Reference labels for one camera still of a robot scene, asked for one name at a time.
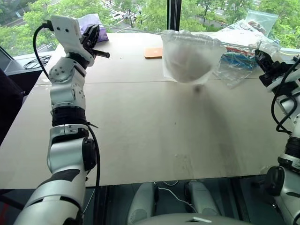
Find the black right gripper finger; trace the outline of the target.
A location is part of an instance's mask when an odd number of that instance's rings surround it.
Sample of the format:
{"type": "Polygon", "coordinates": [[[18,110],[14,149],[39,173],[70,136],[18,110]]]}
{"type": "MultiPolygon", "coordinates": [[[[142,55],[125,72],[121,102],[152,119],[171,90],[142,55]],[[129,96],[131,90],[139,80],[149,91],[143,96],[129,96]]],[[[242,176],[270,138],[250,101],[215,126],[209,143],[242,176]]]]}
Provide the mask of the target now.
{"type": "Polygon", "coordinates": [[[263,71],[267,70],[267,53],[265,53],[259,49],[256,49],[255,50],[255,60],[256,60],[257,64],[259,65],[259,67],[263,71]]]}
{"type": "Polygon", "coordinates": [[[274,62],[269,54],[265,53],[264,56],[264,71],[267,72],[273,69],[274,62]]]}

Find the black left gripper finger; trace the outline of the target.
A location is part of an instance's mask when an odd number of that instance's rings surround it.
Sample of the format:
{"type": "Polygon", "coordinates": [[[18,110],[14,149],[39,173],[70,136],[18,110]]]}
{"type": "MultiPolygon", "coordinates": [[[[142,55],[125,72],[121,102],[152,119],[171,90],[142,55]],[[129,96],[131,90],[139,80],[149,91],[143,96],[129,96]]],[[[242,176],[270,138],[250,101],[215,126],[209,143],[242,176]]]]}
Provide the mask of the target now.
{"type": "Polygon", "coordinates": [[[92,43],[96,43],[98,41],[99,33],[100,33],[99,25],[94,24],[90,30],[90,41],[92,43]]]}
{"type": "Polygon", "coordinates": [[[100,56],[100,57],[104,57],[104,58],[110,58],[110,53],[99,51],[99,50],[96,50],[96,49],[93,49],[93,54],[95,56],[100,56]]]}

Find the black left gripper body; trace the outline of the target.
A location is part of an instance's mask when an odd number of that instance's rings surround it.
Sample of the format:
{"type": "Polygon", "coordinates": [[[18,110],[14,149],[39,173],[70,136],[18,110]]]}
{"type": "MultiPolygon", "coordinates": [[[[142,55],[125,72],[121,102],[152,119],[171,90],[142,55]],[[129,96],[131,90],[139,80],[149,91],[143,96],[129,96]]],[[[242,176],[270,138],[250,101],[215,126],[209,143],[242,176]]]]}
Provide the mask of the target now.
{"type": "Polygon", "coordinates": [[[95,47],[96,43],[92,43],[90,41],[90,30],[91,30],[91,26],[89,26],[84,33],[82,34],[82,38],[81,38],[81,44],[84,47],[84,49],[86,51],[88,51],[92,56],[94,56],[93,54],[93,48],[95,47]]]}

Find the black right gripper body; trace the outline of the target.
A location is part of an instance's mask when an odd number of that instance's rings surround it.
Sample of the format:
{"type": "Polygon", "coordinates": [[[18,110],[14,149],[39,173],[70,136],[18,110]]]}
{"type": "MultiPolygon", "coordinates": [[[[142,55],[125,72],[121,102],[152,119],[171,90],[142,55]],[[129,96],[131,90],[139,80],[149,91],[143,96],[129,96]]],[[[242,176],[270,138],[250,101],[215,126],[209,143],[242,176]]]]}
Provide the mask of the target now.
{"type": "Polygon", "coordinates": [[[270,71],[263,71],[263,75],[259,76],[260,81],[265,87],[268,87],[278,77],[280,77],[287,70],[287,64],[285,62],[274,61],[273,69],[270,71]]]}

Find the translucent white drawstring bag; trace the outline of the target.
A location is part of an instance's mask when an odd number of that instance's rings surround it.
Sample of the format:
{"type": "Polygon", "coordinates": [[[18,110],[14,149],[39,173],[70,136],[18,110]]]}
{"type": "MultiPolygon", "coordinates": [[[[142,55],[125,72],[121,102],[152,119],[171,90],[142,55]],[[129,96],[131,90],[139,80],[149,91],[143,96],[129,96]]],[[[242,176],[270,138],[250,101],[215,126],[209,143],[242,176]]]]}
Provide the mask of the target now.
{"type": "Polygon", "coordinates": [[[228,85],[236,85],[252,70],[237,61],[236,46],[224,46],[205,33],[165,30],[161,33],[131,30],[109,33],[99,49],[111,55],[105,75],[126,81],[175,81],[202,84],[215,75],[228,85]]]}

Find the purple plastic bag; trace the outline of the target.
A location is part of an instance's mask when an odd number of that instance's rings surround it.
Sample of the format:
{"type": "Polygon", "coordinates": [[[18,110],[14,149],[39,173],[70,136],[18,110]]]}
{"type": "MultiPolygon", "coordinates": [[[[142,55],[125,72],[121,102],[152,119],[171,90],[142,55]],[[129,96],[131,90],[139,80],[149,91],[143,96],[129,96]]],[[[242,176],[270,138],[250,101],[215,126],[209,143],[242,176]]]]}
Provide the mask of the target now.
{"type": "Polygon", "coordinates": [[[77,18],[77,21],[79,23],[80,32],[82,35],[88,27],[92,25],[99,25],[100,31],[97,42],[104,42],[109,40],[106,33],[106,28],[102,25],[98,14],[87,14],[85,16],[77,18]]]}

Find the clear bag with colourful items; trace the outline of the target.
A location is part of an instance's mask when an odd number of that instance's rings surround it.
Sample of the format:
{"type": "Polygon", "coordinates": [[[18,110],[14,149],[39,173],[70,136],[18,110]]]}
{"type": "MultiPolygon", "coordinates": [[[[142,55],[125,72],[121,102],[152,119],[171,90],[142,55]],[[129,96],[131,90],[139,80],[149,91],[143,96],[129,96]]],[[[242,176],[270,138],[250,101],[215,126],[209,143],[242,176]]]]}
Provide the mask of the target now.
{"type": "Polygon", "coordinates": [[[221,56],[214,76],[228,88],[233,89],[253,74],[258,64],[255,61],[255,50],[252,46],[222,43],[226,52],[221,56]]]}

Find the clear bag with printed packs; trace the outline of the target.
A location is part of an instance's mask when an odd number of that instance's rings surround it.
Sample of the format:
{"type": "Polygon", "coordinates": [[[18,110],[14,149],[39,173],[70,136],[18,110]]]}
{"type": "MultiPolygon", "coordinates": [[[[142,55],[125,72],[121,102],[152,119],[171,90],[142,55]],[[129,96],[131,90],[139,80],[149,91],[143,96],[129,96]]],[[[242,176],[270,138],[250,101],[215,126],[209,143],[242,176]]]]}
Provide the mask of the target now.
{"type": "Polygon", "coordinates": [[[265,28],[255,22],[239,20],[217,32],[209,34],[213,39],[218,39],[223,43],[234,45],[251,46],[261,42],[268,42],[269,39],[265,36],[265,28]]]}

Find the clear zip bag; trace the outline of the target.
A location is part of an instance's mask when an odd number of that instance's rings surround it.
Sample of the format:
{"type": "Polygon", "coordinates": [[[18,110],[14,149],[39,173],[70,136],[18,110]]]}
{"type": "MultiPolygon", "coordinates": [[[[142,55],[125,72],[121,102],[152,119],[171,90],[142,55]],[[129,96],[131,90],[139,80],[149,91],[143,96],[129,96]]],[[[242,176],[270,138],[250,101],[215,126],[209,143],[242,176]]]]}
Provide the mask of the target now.
{"type": "Polygon", "coordinates": [[[277,19],[276,14],[249,10],[245,21],[267,37],[277,19]]]}

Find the orange flat pad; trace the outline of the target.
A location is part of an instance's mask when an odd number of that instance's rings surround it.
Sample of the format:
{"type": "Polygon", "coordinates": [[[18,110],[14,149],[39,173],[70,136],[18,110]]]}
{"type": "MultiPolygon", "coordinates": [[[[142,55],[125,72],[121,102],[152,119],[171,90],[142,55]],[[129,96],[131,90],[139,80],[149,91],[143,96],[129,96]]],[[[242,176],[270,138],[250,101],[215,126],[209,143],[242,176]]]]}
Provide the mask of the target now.
{"type": "Polygon", "coordinates": [[[144,57],[146,59],[161,59],[163,56],[162,47],[149,47],[144,50],[144,57]]]}

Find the grey side ledge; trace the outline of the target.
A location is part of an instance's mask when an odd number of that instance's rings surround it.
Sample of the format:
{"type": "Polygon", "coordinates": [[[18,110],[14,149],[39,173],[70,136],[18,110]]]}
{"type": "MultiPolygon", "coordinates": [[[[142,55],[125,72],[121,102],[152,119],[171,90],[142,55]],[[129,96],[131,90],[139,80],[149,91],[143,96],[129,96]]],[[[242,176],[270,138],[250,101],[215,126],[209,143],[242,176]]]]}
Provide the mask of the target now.
{"type": "Polygon", "coordinates": [[[38,72],[38,76],[42,75],[42,81],[49,82],[35,53],[12,57],[0,46],[0,70],[6,75],[29,75],[38,72]]]}

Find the grey rounded robot leg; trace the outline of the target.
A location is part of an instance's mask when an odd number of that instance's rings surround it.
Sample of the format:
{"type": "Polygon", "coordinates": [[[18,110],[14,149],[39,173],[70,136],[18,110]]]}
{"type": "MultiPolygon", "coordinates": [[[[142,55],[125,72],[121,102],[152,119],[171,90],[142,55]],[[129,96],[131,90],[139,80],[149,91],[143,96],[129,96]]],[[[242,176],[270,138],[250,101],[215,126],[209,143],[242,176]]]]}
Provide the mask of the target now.
{"type": "Polygon", "coordinates": [[[186,185],[186,197],[197,213],[210,216],[221,215],[210,191],[202,182],[196,180],[188,182],[186,185]]]}
{"type": "Polygon", "coordinates": [[[155,214],[156,187],[154,183],[143,183],[139,186],[129,207],[127,225],[148,219],[155,214]]]}

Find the grey robot torso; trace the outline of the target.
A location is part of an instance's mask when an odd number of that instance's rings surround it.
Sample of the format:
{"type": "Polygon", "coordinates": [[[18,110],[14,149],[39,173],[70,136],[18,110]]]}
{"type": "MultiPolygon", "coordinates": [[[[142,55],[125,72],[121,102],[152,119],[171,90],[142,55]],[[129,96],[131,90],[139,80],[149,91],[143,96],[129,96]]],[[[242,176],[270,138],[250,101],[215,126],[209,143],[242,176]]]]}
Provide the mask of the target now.
{"type": "Polygon", "coordinates": [[[135,223],[135,225],[238,225],[239,223],[238,220],[223,216],[174,213],[150,217],[135,223]]]}

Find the dark window frame post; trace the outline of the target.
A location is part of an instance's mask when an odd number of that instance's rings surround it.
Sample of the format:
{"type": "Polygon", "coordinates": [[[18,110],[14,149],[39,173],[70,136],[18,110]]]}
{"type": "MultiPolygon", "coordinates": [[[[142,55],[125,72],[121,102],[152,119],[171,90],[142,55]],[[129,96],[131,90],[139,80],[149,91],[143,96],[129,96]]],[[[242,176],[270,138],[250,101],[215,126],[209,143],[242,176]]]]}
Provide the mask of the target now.
{"type": "Polygon", "coordinates": [[[167,0],[167,29],[179,31],[182,0],[167,0]]]}

